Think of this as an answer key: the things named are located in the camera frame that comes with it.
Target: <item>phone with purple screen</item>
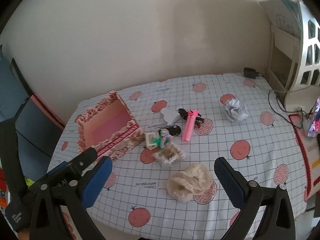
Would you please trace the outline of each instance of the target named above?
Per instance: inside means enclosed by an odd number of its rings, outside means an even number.
[[[313,114],[310,115],[309,119],[313,119],[307,133],[308,137],[316,137],[320,127],[320,98],[317,98],[316,104],[312,109]]]

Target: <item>beige scrunchie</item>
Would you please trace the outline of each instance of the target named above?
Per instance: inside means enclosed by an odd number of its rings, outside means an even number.
[[[173,174],[167,185],[168,194],[181,202],[203,194],[212,184],[212,174],[203,164],[191,164],[184,171]]]

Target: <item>power adapter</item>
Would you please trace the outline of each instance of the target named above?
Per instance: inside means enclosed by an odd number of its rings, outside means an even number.
[[[245,67],[243,69],[243,76],[247,78],[256,79],[258,73],[254,68]]]

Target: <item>grid pattern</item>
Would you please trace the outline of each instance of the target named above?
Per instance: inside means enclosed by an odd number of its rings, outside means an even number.
[[[180,136],[175,137],[175,142],[188,156],[170,168],[161,167],[157,161],[150,164],[140,161],[145,142],[116,160],[113,163],[116,183],[109,189],[102,189],[94,206],[88,209],[89,215],[108,226],[148,239],[221,239],[229,228],[230,219],[239,210],[232,206],[214,175],[213,164],[220,156],[225,157],[247,180],[255,180],[262,187],[276,187],[274,172],[279,165],[287,165],[289,177],[286,187],[293,214],[297,217],[303,213],[306,208],[303,201],[306,177],[293,128],[275,114],[273,126],[263,125],[260,122],[261,113],[272,113],[268,104],[270,86],[262,77],[256,79],[255,87],[247,87],[243,81],[244,77],[239,73],[202,75],[153,82],[119,91],[119,95],[145,132],[157,131],[165,126],[161,114],[151,111],[153,103],[160,100],[167,101],[167,107],[171,109],[198,109],[202,117],[212,120],[213,129],[204,136],[193,132],[190,142],[182,142]],[[204,92],[195,93],[192,90],[192,85],[198,82],[207,85]],[[141,91],[141,96],[137,100],[129,100],[130,95],[136,91]],[[220,97],[228,93],[244,99],[248,106],[249,117],[242,123],[231,123],[224,116]],[[105,95],[85,100],[78,105],[58,142],[49,170],[63,160],[70,161],[78,154],[79,136],[74,120],[103,97]],[[281,112],[273,93],[270,102],[276,111]],[[186,122],[179,120],[175,124],[184,129]],[[250,144],[249,159],[235,160],[231,156],[230,148],[238,140],[246,140]],[[68,146],[61,151],[64,141],[68,142]],[[214,175],[217,193],[206,205],[193,200],[180,203],[167,195],[166,184],[169,177],[184,170],[191,163],[204,164]],[[137,187],[136,183],[142,181],[156,182],[156,188]],[[129,223],[128,216],[132,207],[149,211],[150,220],[146,225],[137,228]],[[261,207],[248,237],[253,236],[263,211]]]

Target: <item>open box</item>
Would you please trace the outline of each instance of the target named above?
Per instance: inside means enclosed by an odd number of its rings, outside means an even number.
[[[79,152],[93,147],[98,159],[115,161],[145,140],[144,133],[116,91],[77,118]]]

